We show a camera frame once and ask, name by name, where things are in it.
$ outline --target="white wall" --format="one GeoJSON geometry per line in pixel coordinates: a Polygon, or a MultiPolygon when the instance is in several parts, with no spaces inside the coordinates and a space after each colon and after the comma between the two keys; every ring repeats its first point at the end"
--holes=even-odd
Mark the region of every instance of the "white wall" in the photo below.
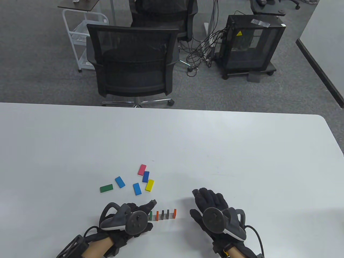
{"type": "Polygon", "coordinates": [[[300,40],[344,97],[344,0],[321,0],[300,40]]]}

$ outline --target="wooden block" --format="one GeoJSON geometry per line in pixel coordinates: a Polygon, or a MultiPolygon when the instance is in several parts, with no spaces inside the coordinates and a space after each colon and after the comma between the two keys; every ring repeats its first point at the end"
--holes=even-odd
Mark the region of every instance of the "wooden block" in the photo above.
{"type": "Polygon", "coordinates": [[[132,186],[134,187],[135,195],[142,194],[139,183],[133,184],[132,186]]]}
{"type": "Polygon", "coordinates": [[[108,184],[108,185],[104,185],[100,188],[100,192],[103,193],[103,192],[107,192],[107,191],[110,191],[110,190],[113,190],[114,187],[112,186],[112,184],[108,184]]]}
{"type": "Polygon", "coordinates": [[[148,178],[149,178],[149,171],[145,171],[145,172],[143,173],[142,182],[148,183],[148,178]]]}
{"type": "Polygon", "coordinates": [[[119,177],[117,177],[117,178],[115,178],[115,181],[116,181],[116,183],[118,184],[118,186],[119,186],[119,188],[123,188],[123,187],[125,187],[125,183],[123,182],[123,180],[122,180],[122,178],[119,176],[119,177]]]}
{"type": "Polygon", "coordinates": [[[145,172],[145,170],[146,170],[146,168],[147,168],[147,166],[142,164],[141,167],[140,167],[140,169],[139,169],[138,174],[139,174],[139,175],[143,175],[144,172],[145,172]]]}
{"type": "Polygon", "coordinates": [[[146,191],[151,192],[154,186],[154,180],[148,180],[148,184],[146,186],[146,191]]]}

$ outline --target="yellow block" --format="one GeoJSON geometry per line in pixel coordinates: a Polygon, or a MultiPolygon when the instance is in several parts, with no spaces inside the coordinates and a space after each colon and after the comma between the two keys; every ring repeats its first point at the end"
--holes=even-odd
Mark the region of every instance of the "yellow block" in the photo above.
{"type": "Polygon", "coordinates": [[[154,180],[151,180],[151,179],[148,180],[148,184],[146,186],[146,191],[148,191],[148,192],[152,191],[153,185],[154,185],[154,180]]]}

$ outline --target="chair caster wheel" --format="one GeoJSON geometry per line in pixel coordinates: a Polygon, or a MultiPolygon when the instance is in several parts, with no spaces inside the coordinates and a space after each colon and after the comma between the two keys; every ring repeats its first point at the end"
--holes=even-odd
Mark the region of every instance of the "chair caster wheel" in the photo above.
{"type": "Polygon", "coordinates": [[[171,100],[167,101],[167,105],[172,107],[174,105],[174,100],[171,99],[171,100]]]}

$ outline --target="green block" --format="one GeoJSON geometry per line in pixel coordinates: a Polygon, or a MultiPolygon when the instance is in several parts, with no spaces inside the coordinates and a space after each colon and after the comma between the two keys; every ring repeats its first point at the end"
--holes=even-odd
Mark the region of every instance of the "green block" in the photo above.
{"type": "Polygon", "coordinates": [[[110,190],[113,190],[114,187],[112,186],[112,184],[108,184],[108,185],[104,185],[100,188],[100,192],[103,193],[103,192],[107,192],[107,191],[110,191],[110,190]]]}

